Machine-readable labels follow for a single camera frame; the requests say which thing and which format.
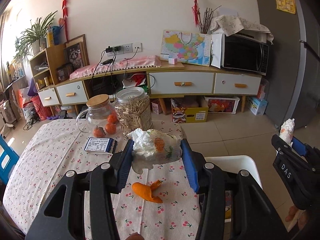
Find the small blue white box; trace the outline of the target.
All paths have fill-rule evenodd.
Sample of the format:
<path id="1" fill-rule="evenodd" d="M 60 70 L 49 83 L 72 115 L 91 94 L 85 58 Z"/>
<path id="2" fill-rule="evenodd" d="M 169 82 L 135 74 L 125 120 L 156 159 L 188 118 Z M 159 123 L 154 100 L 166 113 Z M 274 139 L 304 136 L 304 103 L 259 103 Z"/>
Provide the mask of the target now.
<path id="1" fill-rule="evenodd" d="M 114 154 L 118 142 L 113 138 L 90 137 L 85 144 L 84 151 L 92 154 Z"/>

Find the floral cloth on microwave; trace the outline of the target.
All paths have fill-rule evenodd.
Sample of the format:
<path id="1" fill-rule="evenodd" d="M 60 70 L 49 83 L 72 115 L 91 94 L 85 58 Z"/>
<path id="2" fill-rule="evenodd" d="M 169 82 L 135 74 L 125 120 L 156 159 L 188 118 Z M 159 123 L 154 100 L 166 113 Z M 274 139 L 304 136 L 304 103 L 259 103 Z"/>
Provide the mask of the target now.
<path id="1" fill-rule="evenodd" d="M 221 29 L 227 36 L 231 36 L 242 30 L 247 30 L 256 33 L 265 33 L 266 39 L 271 43 L 274 40 L 274 35 L 271 33 L 268 27 L 260 23 L 248 21 L 238 16 L 221 15 L 213 18 L 209 30 L 215 32 L 219 29 Z"/>

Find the tissue with orange print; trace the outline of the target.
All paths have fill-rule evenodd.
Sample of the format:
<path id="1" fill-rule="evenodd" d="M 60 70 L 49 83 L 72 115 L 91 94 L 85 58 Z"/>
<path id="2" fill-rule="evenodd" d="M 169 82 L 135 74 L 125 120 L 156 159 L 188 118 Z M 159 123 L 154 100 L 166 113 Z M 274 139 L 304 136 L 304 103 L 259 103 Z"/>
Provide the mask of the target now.
<path id="1" fill-rule="evenodd" d="M 153 169 L 154 165 L 178 161 L 182 156 L 181 139 L 174 135 L 137 128 L 127 137 L 134 142 L 131 166 L 137 174 L 142 174 L 144 169 Z"/>

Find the white wall socket strip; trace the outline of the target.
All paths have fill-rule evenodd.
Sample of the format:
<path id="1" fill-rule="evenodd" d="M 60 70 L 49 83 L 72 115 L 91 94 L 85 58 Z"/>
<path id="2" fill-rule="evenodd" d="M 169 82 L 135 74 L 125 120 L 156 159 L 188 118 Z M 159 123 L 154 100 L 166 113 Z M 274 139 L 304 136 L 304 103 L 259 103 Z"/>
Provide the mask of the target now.
<path id="1" fill-rule="evenodd" d="M 142 52 L 142 43 L 127 43 L 123 45 L 118 45 L 114 47 L 107 47 L 105 49 L 107 56 L 116 56 L 121 54 L 128 54 L 128 53 L 139 53 Z"/>

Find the black microwave oven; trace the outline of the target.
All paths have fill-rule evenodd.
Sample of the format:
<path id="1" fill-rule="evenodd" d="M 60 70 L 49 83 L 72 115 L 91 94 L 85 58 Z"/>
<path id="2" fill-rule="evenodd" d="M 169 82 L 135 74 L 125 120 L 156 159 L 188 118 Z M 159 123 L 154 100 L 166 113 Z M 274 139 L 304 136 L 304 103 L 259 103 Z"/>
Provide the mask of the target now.
<path id="1" fill-rule="evenodd" d="M 268 55 L 268 44 L 239 35 L 222 35 L 222 68 L 266 75 Z"/>

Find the yellow cardboard box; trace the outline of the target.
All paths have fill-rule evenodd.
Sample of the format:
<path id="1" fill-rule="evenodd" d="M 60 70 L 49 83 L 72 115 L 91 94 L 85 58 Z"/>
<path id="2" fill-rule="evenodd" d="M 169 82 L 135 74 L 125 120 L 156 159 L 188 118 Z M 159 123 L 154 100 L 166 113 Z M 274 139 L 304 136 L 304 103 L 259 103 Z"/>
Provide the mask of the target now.
<path id="1" fill-rule="evenodd" d="M 202 96 L 171 98 L 172 122 L 177 124 L 206 122 L 208 103 Z"/>

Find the clear jar of biscuit sticks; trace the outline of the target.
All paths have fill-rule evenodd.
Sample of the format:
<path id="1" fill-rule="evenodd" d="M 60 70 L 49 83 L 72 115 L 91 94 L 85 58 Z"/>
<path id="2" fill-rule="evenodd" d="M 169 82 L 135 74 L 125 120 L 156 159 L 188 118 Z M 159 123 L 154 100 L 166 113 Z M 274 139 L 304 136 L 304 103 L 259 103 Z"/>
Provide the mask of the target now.
<path id="1" fill-rule="evenodd" d="M 119 91 L 114 108 L 124 135 L 137 128 L 146 131 L 152 127 L 150 98 L 142 87 Z"/>

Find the light blue carton box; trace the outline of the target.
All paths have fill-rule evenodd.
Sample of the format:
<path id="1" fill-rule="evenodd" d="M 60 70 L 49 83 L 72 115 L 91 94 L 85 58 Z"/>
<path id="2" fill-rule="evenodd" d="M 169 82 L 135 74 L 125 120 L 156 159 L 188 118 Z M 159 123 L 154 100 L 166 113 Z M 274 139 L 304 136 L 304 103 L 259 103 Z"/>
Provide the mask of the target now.
<path id="1" fill-rule="evenodd" d="M 247 108 L 256 116 L 264 115 L 268 102 L 263 99 L 249 96 L 246 98 Z"/>

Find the framed cat picture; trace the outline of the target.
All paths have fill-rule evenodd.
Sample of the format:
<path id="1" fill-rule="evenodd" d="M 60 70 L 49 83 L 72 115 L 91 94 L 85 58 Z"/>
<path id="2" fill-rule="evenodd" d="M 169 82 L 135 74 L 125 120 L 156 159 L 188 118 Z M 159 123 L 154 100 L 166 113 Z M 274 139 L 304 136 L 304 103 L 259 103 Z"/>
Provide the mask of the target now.
<path id="1" fill-rule="evenodd" d="M 72 70 L 89 65 L 85 34 L 65 42 L 64 45 L 65 61 L 72 65 Z"/>

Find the white plastic trash bin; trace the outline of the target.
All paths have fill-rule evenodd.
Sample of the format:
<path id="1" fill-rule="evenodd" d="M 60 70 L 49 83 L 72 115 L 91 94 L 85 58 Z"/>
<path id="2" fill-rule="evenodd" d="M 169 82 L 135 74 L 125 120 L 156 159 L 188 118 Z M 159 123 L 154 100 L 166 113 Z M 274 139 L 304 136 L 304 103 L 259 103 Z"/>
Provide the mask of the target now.
<path id="1" fill-rule="evenodd" d="M 230 207 L 225 221 L 241 218 L 244 209 L 240 192 L 241 175 L 249 176 L 262 187 L 253 159 L 246 155 L 207 157 L 200 162 L 197 175 L 198 194 L 203 194 L 200 225 L 222 225 L 222 208 Z"/>

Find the white box with orange picture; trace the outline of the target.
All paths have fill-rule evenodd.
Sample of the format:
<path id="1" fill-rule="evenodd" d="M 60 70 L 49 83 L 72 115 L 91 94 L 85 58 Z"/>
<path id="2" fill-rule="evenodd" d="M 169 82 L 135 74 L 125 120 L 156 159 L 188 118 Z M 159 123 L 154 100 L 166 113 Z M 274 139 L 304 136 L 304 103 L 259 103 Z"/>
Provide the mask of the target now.
<path id="1" fill-rule="evenodd" d="M 240 98 L 237 96 L 205 96 L 204 100 L 207 102 L 209 113 L 235 114 Z"/>

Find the wooden white tv cabinet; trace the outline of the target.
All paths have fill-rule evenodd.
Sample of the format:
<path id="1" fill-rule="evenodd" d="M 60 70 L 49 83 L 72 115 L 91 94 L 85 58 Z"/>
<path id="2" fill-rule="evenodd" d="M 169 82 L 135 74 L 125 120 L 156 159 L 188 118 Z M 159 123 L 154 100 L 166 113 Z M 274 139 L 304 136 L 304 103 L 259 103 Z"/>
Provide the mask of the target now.
<path id="1" fill-rule="evenodd" d="M 202 67 L 178 63 L 170 65 L 162 62 L 161 67 L 147 67 L 94 74 L 79 79 L 67 80 L 39 90 L 42 104 L 47 106 L 80 105 L 95 94 L 114 96 L 122 89 L 119 83 L 112 87 L 115 79 L 124 80 L 142 74 L 147 85 L 147 93 L 152 99 L 180 98 L 189 95 L 231 96 L 237 95 L 244 105 L 246 97 L 258 93 L 262 76 L 221 70 L 216 67 Z"/>

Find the grey refrigerator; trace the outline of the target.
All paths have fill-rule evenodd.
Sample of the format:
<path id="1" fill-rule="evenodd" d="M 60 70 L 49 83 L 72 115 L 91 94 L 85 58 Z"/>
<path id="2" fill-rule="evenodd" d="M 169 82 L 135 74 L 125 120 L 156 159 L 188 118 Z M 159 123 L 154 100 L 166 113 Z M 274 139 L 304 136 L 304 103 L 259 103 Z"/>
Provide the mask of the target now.
<path id="1" fill-rule="evenodd" d="M 295 0 L 294 14 L 277 9 L 276 0 L 257 0 L 260 23 L 270 29 L 266 78 L 267 117 L 277 126 L 289 118 L 305 127 L 319 107 L 319 5 Z"/>

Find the pink lace cloth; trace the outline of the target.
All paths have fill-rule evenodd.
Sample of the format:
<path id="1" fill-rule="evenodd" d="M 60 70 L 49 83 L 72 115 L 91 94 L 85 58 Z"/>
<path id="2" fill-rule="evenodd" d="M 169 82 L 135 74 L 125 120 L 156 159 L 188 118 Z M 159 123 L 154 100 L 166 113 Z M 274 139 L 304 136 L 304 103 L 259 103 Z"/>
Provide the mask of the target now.
<path id="1" fill-rule="evenodd" d="M 134 57 L 129 60 L 123 59 L 115 63 L 108 63 L 103 65 L 88 65 L 79 68 L 72 72 L 72 74 L 69 76 L 69 79 L 75 80 L 82 77 L 91 76 L 93 74 L 110 72 L 111 70 L 128 70 L 137 68 L 161 67 L 161 65 L 161 60 L 159 56 L 156 55 Z"/>

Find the glass teapot with bamboo lid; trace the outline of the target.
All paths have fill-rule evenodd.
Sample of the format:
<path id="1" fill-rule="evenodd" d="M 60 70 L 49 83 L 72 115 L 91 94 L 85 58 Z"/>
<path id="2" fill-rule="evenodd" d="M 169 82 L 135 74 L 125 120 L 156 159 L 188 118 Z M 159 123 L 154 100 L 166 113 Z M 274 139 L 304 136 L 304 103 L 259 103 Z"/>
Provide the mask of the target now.
<path id="1" fill-rule="evenodd" d="M 93 136 L 92 132 L 96 126 L 102 127 L 105 131 L 105 126 L 108 124 L 107 117 L 110 114 L 116 114 L 112 103 L 110 103 L 109 96 L 107 94 L 96 95 L 87 101 L 86 106 L 87 108 L 76 117 L 78 130 L 82 133 L 89 133 L 91 136 Z M 106 133 L 106 137 L 115 134 Z"/>

